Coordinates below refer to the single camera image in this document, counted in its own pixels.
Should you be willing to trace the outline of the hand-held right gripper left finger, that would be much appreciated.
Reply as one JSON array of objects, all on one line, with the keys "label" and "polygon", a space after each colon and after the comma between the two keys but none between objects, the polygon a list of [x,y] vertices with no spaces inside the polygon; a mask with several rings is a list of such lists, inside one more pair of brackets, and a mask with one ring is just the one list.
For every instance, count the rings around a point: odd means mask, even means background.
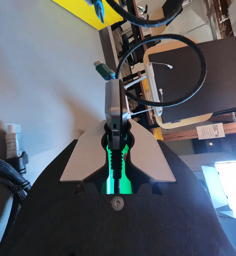
[{"label": "hand-held right gripper left finger", "polygon": [[61,175],[60,182],[84,181],[106,164],[106,120],[84,132]]}]

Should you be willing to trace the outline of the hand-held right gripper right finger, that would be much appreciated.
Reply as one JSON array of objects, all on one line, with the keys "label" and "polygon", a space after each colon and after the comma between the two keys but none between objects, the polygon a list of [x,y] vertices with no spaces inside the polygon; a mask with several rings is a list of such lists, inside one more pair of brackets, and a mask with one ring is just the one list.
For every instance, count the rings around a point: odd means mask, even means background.
[{"label": "hand-held right gripper right finger", "polygon": [[127,121],[132,135],[129,153],[132,167],[149,178],[151,183],[176,182],[155,136],[134,120]]}]

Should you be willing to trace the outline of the green plastic bin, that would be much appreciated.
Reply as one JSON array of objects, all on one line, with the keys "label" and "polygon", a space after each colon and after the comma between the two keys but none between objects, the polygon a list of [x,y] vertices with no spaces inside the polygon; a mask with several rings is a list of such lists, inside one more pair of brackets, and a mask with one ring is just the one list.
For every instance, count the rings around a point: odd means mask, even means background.
[{"label": "green plastic bin", "polygon": [[[102,186],[102,194],[114,194],[114,179],[113,179],[113,170],[111,168],[111,151],[108,148],[108,136],[105,135],[104,137],[105,142],[104,145],[106,146],[106,150],[108,153],[108,164],[109,164],[109,176],[105,183]],[[121,194],[132,194],[132,187],[131,182],[127,178],[125,174],[125,161],[122,160],[122,177],[120,179],[120,193]]]}]

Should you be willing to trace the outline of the yellow plastic bin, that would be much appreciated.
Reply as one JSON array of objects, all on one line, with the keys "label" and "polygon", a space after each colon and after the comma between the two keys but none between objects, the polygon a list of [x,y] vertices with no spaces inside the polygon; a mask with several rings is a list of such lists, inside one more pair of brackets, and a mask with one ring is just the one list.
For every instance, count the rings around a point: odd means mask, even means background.
[{"label": "yellow plastic bin", "polygon": [[119,21],[123,21],[121,15],[114,11],[105,0],[102,1],[105,11],[104,24],[101,23],[100,19],[97,17],[94,6],[88,5],[84,0],[53,1],[97,30],[101,30]]}]

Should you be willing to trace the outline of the white paper sign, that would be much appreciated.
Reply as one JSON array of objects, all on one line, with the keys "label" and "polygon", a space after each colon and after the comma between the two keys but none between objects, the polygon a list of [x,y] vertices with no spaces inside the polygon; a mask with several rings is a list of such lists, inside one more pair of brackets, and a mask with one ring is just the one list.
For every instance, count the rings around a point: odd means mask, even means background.
[{"label": "white paper sign", "polygon": [[222,123],[197,126],[196,131],[199,140],[225,137]]}]

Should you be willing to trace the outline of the white desk stand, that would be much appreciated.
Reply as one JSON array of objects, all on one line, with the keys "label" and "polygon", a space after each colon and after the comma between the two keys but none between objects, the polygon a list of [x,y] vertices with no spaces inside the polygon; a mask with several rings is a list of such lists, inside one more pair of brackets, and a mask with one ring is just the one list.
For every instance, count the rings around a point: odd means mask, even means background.
[{"label": "white desk stand", "polygon": [[[146,64],[146,70],[145,70],[145,75],[140,77],[138,79],[136,79],[133,82],[128,83],[127,85],[124,86],[125,89],[128,89],[129,87],[131,87],[132,85],[147,79],[148,81],[148,87],[149,87],[149,91],[151,93],[151,99],[154,102],[158,102],[158,103],[163,103],[163,92],[162,89],[157,90],[156,87],[156,82],[155,82],[155,75],[154,75],[154,69],[153,69],[153,64],[160,64],[160,65],[165,65],[168,68],[172,69],[172,66],[168,65],[168,64],[164,64],[164,63],[157,63],[157,62],[148,62]],[[157,124],[162,127],[163,125],[163,121],[162,121],[162,112],[163,112],[163,107],[150,107],[150,109],[146,109],[146,111],[149,110],[154,110],[154,114],[155,114],[155,119]]]}]

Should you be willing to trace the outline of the bright window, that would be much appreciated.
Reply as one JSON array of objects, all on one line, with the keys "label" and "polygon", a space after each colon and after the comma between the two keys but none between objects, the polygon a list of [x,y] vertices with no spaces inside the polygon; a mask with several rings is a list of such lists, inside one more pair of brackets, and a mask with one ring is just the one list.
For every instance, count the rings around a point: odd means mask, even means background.
[{"label": "bright window", "polygon": [[218,213],[236,219],[236,161],[202,166],[204,178]]}]

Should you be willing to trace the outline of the black office chair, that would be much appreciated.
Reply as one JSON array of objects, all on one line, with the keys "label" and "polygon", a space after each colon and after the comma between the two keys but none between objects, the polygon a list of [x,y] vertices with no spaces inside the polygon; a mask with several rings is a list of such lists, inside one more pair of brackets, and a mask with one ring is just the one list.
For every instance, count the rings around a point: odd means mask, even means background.
[{"label": "black office chair", "polygon": [[123,57],[127,51],[130,49],[129,39],[126,34],[122,35],[122,51],[120,52],[120,57]]}]

